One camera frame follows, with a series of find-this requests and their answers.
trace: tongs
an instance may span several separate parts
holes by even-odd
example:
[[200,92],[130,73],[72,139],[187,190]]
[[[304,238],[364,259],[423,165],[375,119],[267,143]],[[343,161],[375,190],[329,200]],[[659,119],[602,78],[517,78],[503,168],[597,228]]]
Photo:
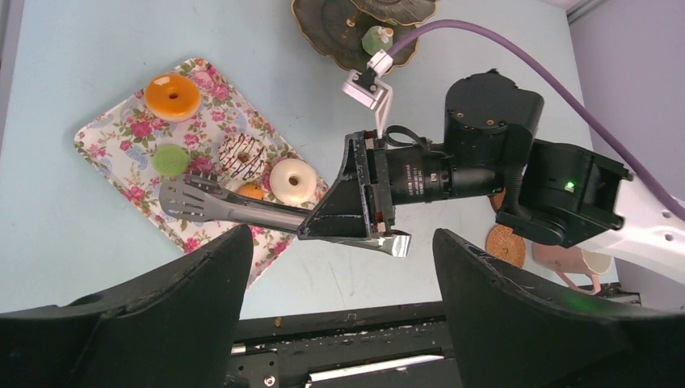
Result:
[[[164,213],[178,219],[207,222],[232,221],[297,234],[298,227],[311,213],[300,209],[241,196],[223,188],[211,174],[185,174],[162,183],[159,204]],[[382,251],[405,257],[411,236],[402,232],[366,240],[324,238],[329,243]]]

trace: small bottle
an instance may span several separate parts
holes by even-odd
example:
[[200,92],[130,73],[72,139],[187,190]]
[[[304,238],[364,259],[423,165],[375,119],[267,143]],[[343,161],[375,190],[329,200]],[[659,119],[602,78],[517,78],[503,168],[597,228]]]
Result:
[[379,50],[387,51],[393,46],[395,31],[389,27],[373,26],[362,38],[362,47],[368,55],[375,55]]

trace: orange frosted donut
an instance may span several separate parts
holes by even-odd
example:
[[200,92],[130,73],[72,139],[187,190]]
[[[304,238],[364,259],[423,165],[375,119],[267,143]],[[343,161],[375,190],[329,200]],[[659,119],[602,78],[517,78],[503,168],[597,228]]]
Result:
[[182,75],[163,74],[145,88],[145,105],[162,120],[185,121],[200,108],[200,89]]

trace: light blue table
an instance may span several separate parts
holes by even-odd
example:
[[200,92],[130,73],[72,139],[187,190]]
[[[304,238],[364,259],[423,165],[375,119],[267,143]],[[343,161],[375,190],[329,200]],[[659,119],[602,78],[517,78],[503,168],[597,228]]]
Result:
[[[74,151],[74,133],[193,56],[211,60],[332,182],[343,136],[372,114],[339,87],[347,76],[317,54],[290,0],[26,0],[0,154],[0,311],[65,304],[176,259],[181,252]],[[536,0],[443,0],[434,19],[493,28],[580,96],[564,12]],[[443,99],[459,78],[498,68],[545,99],[539,137],[590,147],[587,126],[532,70],[488,40],[440,31],[387,77],[392,123],[441,141]],[[485,198],[410,205],[397,228],[410,256],[295,242],[248,290],[243,318],[439,300],[433,230],[483,245]],[[552,273],[530,259],[526,268]],[[616,280],[613,272],[603,278]]]

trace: donut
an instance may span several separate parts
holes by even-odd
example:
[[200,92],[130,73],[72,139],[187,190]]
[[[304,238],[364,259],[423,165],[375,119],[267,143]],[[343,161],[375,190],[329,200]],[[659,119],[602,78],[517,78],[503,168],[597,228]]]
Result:
[[200,108],[200,89],[179,74],[163,74],[150,81],[144,98],[155,116],[174,123],[190,119]]
[[152,157],[152,166],[162,176],[180,175],[190,164],[186,151],[173,144],[159,147]]
[[253,183],[243,184],[236,193],[248,198],[255,198],[256,200],[264,199],[264,191]]
[[219,161],[230,178],[252,180],[267,165],[267,148],[250,135],[233,133],[221,144]]
[[317,173],[300,159],[285,159],[278,162],[269,177],[271,192],[286,205],[306,202],[317,188]]

